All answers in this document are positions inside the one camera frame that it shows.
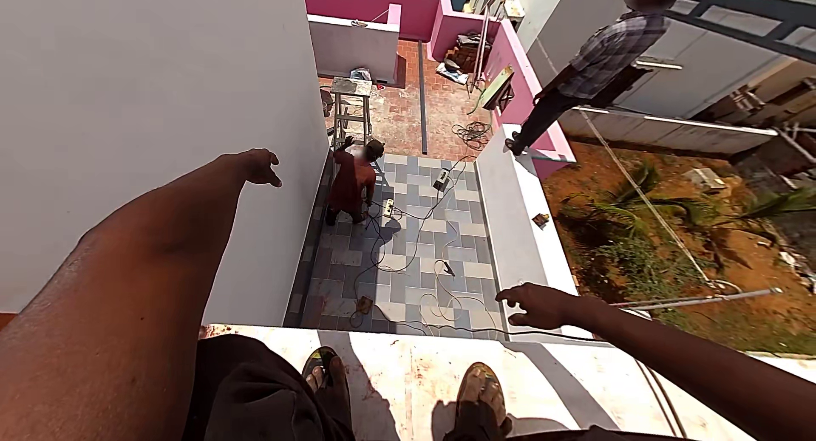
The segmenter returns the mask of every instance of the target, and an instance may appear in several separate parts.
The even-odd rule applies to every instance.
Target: red shirt
[[[329,206],[333,210],[360,212],[362,189],[367,188],[369,197],[374,195],[374,183],[377,179],[374,168],[363,158],[345,151],[336,151],[334,162],[340,165],[340,171],[337,172],[329,193]]]

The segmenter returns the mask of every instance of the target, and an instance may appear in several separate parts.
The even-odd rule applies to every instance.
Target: man
[[[535,108],[521,133],[507,140],[519,156],[568,109],[583,105],[601,92],[621,70],[646,52],[666,33],[663,12],[677,0],[624,0],[631,11],[598,30],[581,51],[533,99]]]
[[[374,199],[374,183],[377,174],[371,163],[383,156],[385,146],[381,141],[371,139],[362,153],[349,154],[346,149],[354,143],[353,136],[347,136],[343,144],[334,153],[334,162],[340,165],[340,171],[334,178],[329,193],[329,207],[326,210],[326,224],[334,226],[337,215],[346,212],[352,216],[352,222],[362,222],[368,212],[361,213],[362,190],[365,188],[365,204],[371,206]]]
[[[278,158],[267,150],[222,155],[80,238],[0,331],[0,439],[353,439],[336,353],[321,347],[298,372],[249,337],[198,341],[244,184],[281,186],[270,164]],[[597,299],[526,283],[496,300],[526,311],[511,324],[575,325],[604,337],[756,439],[813,438],[816,385],[804,379]],[[477,363],[460,389],[446,441],[504,439],[499,377]],[[620,439],[593,431],[577,435]]]

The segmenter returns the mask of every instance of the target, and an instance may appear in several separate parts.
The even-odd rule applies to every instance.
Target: ladder
[[[354,144],[367,144],[371,135],[371,112],[369,97],[371,96],[371,81],[351,78],[334,78],[331,82],[331,92],[334,94],[334,134],[331,147],[336,150],[346,135],[354,136]],[[362,131],[346,130],[349,122],[361,123]]]

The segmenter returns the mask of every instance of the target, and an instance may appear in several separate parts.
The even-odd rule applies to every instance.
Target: plaid shirt
[[[570,61],[578,71],[558,87],[558,92],[576,98],[594,98],[621,70],[655,44],[668,29],[662,14],[630,11],[614,24],[598,30]]]

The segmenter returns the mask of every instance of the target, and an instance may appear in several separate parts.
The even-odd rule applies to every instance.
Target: tiled floor
[[[405,214],[398,220],[380,218],[378,228],[352,225],[350,217],[341,213],[336,226],[323,227],[302,327],[417,335],[423,334],[422,322],[502,328],[473,164],[456,166],[450,192],[441,198],[431,187],[440,169],[452,164],[395,154],[378,161],[382,173],[374,201],[393,198],[395,207]],[[445,273],[445,265],[437,260],[447,260],[454,274]],[[381,261],[379,269],[372,267],[373,261]],[[350,319],[362,296],[374,300],[373,311]],[[404,321],[415,321],[411,324],[415,328],[399,323]],[[425,327],[424,331],[473,337],[469,331],[452,328]],[[486,332],[476,336],[496,337]]]

